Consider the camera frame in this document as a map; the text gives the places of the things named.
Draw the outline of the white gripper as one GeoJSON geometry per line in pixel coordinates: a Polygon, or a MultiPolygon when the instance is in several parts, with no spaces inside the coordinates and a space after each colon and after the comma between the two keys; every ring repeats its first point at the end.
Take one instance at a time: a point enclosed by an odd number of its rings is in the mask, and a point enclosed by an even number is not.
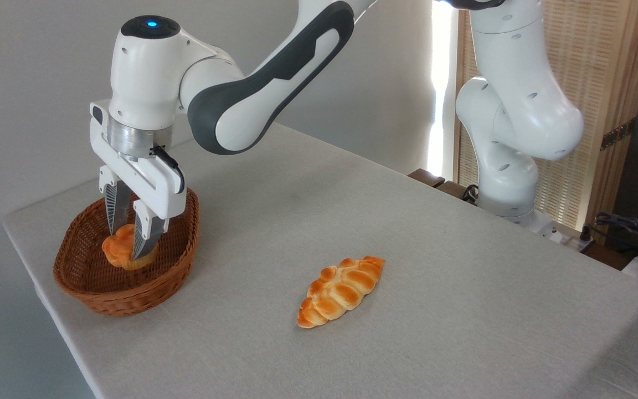
{"type": "Polygon", "coordinates": [[[106,164],[99,169],[99,190],[110,235],[127,224],[131,193],[140,198],[132,205],[132,260],[138,260],[155,249],[169,228],[169,219],[184,212],[186,189],[179,169],[153,152],[155,147],[169,148],[172,126],[161,130],[132,128],[117,121],[117,114],[109,113],[109,103],[105,99],[90,104],[90,142],[106,164]]]}

